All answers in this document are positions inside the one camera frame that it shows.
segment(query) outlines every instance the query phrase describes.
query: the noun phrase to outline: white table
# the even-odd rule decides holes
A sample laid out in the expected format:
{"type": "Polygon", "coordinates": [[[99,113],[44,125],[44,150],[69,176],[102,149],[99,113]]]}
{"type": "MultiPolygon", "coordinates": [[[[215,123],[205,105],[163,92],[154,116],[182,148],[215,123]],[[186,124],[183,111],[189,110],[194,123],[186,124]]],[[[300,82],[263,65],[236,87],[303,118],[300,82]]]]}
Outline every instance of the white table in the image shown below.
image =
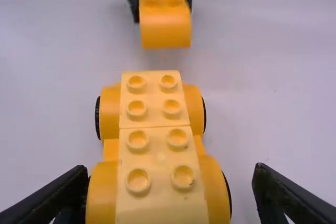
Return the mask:
{"type": "Polygon", "coordinates": [[[102,159],[94,105],[126,70],[178,69],[206,102],[233,224],[264,162],[336,205],[336,0],[193,0],[193,45],[143,51],[126,0],[0,0],[0,210],[102,159]]]}

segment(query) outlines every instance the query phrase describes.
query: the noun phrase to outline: yellow duplo brick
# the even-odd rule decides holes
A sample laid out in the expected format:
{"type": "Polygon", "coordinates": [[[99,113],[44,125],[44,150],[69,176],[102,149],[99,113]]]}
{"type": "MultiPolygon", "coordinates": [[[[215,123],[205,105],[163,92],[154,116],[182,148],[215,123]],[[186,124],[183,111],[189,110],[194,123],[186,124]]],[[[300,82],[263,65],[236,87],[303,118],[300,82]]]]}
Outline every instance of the yellow duplo brick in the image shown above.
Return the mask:
{"type": "Polygon", "coordinates": [[[120,129],[189,124],[178,71],[135,71],[122,75],[120,129]]]}
{"type": "Polygon", "coordinates": [[[118,224],[208,224],[190,126],[121,129],[118,224]]]}
{"type": "Polygon", "coordinates": [[[190,47],[192,22],[186,0],[139,0],[142,46],[190,47]]]}

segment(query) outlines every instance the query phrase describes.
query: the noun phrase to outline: toy brick stud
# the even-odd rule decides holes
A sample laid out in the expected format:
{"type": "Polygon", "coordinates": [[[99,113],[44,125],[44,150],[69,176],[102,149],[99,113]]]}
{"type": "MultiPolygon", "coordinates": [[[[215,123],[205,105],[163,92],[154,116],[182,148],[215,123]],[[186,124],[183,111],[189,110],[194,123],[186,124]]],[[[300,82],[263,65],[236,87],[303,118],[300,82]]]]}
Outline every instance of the toy brick stud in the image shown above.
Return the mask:
{"type": "Polygon", "coordinates": [[[189,166],[181,165],[171,173],[171,182],[174,189],[189,191],[195,184],[195,174],[189,166]]]}
{"type": "Polygon", "coordinates": [[[145,89],[146,81],[141,76],[132,76],[127,81],[127,89],[129,92],[137,94],[142,93],[145,89]]]}
{"type": "Polygon", "coordinates": [[[177,81],[171,75],[165,75],[161,78],[160,87],[163,92],[174,92],[177,86],[177,81]]]}
{"type": "Polygon", "coordinates": [[[136,196],[145,196],[151,188],[151,177],[143,168],[130,171],[125,179],[126,189],[136,196]]]}
{"type": "Polygon", "coordinates": [[[126,144],[130,151],[142,153],[149,145],[149,138],[144,131],[135,130],[129,135],[126,144]]]}
{"type": "Polygon", "coordinates": [[[188,137],[181,129],[173,129],[167,135],[167,144],[173,151],[183,151],[188,147],[188,137]]]}
{"type": "Polygon", "coordinates": [[[127,116],[130,120],[140,121],[145,118],[147,112],[146,105],[140,100],[133,100],[128,104],[127,116]]]}
{"type": "Polygon", "coordinates": [[[162,111],[167,119],[177,119],[181,114],[181,105],[176,100],[168,99],[164,102],[162,111]]]}

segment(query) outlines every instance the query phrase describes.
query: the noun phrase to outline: yellow plastic block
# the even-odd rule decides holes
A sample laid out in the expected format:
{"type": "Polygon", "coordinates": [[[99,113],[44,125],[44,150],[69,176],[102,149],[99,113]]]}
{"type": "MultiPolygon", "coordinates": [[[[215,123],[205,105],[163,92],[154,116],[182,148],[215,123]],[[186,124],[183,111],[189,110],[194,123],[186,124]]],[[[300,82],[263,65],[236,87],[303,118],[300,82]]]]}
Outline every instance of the yellow plastic block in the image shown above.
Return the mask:
{"type": "Polygon", "coordinates": [[[114,224],[118,162],[98,163],[92,171],[86,203],[86,224],[114,224]]]}
{"type": "Polygon", "coordinates": [[[100,139],[118,138],[120,111],[120,85],[104,87],[100,93],[99,129],[100,139]]]}
{"type": "Polygon", "coordinates": [[[119,156],[119,140],[105,139],[103,148],[104,161],[118,161],[119,156]]]}
{"type": "Polygon", "coordinates": [[[121,129],[118,224],[208,224],[190,126],[121,129]]]}
{"type": "Polygon", "coordinates": [[[120,129],[189,124],[178,71],[125,72],[122,75],[120,129]]]}
{"type": "Polygon", "coordinates": [[[194,136],[194,142],[195,142],[198,157],[204,156],[206,152],[205,152],[205,148],[202,143],[201,136],[199,135],[194,136]]]}
{"type": "Polygon", "coordinates": [[[190,47],[192,22],[186,0],[139,0],[139,18],[144,48],[190,47]]]}
{"type": "Polygon", "coordinates": [[[204,183],[209,224],[229,224],[230,204],[228,190],[218,162],[211,156],[199,158],[204,183]]]}
{"type": "Polygon", "coordinates": [[[204,109],[202,95],[198,87],[190,84],[183,84],[184,97],[188,108],[190,126],[194,135],[203,136],[204,131],[204,109]]]}

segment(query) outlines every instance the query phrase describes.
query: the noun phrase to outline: black wheel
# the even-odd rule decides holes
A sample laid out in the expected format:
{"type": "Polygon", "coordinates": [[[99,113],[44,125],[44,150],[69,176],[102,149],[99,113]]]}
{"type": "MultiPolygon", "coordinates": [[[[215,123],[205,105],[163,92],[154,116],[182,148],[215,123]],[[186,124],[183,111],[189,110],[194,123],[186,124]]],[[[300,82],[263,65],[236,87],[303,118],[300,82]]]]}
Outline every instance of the black wheel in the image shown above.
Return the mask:
{"type": "Polygon", "coordinates": [[[231,192],[230,192],[230,187],[229,187],[229,183],[227,182],[226,180],[226,177],[222,171],[222,174],[223,174],[223,177],[224,177],[224,180],[225,180],[225,184],[226,184],[226,188],[227,188],[227,193],[229,195],[229,205],[230,205],[230,218],[232,217],[232,200],[231,200],[231,192]]]}
{"type": "Polygon", "coordinates": [[[205,109],[205,102],[204,102],[203,97],[202,97],[202,102],[203,102],[203,113],[204,113],[204,127],[203,127],[203,133],[204,133],[205,128],[206,128],[206,109],[205,109]]]}
{"type": "Polygon", "coordinates": [[[100,129],[99,129],[99,106],[100,106],[100,97],[97,98],[96,107],[95,107],[95,117],[94,122],[96,125],[96,134],[98,139],[100,140],[100,129]]]}

